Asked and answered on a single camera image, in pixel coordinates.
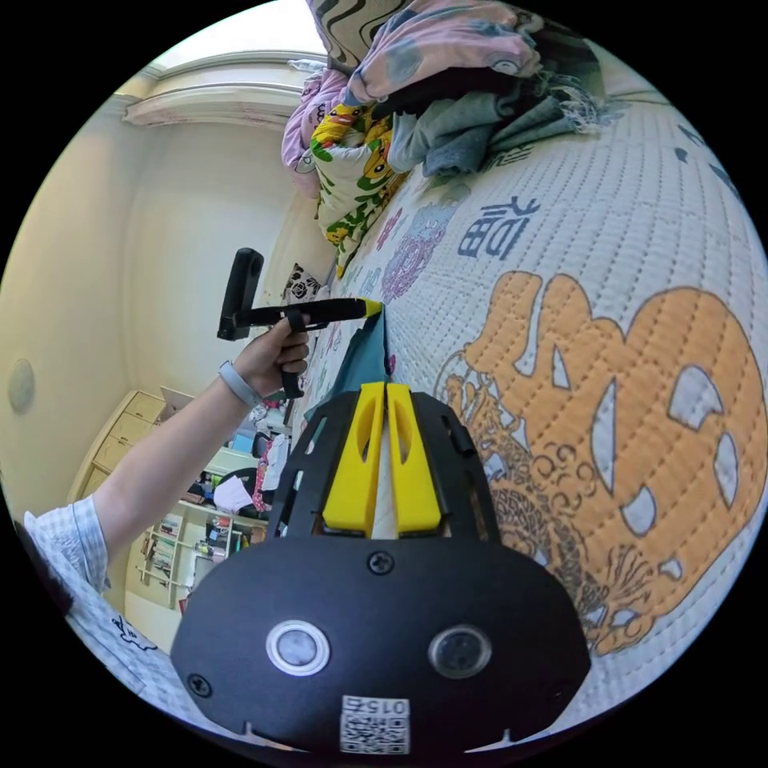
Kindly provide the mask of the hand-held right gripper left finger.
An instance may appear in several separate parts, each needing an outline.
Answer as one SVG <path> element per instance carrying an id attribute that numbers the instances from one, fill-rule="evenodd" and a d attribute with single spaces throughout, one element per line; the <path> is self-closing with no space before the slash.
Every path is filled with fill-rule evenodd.
<path id="1" fill-rule="evenodd" d="M 361 386 L 323 510 L 325 527 L 371 535 L 378 494 L 385 383 Z"/>

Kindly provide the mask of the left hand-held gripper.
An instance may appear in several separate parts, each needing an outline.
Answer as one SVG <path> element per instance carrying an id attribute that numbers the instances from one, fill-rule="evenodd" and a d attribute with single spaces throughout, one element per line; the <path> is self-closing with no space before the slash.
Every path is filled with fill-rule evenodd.
<path id="1" fill-rule="evenodd" d="M 234 305 L 234 338 L 244 338 L 253 326 L 269 327 L 269 330 L 284 318 L 293 331 L 309 332 L 327 326 L 330 322 L 371 318 L 384 309 L 381 302 L 361 298 L 336 298 L 305 302 L 289 306 L 268 306 L 253 309 L 246 307 L 243 300 Z M 299 376 L 284 373 L 281 391 L 288 399 L 303 396 L 298 384 Z M 244 382 L 234 369 L 234 396 L 240 400 L 263 400 Z"/>

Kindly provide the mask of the person's left hand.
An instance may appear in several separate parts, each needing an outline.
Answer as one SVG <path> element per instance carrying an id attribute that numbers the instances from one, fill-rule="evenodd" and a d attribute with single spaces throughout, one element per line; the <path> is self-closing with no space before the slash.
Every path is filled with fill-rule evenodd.
<path id="1" fill-rule="evenodd" d="M 283 388 L 284 373 L 304 374 L 309 354 L 308 333 L 293 331 L 284 318 L 248 344 L 234 369 L 260 398 L 268 398 Z"/>

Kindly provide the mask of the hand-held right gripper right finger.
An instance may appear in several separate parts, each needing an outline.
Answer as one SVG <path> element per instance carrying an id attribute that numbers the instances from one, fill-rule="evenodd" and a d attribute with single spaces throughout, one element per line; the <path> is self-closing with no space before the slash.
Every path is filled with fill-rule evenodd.
<path id="1" fill-rule="evenodd" d="M 389 383 L 386 404 L 396 534 L 442 535 L 443 514 L 414 396 L 408 386 Z"/>

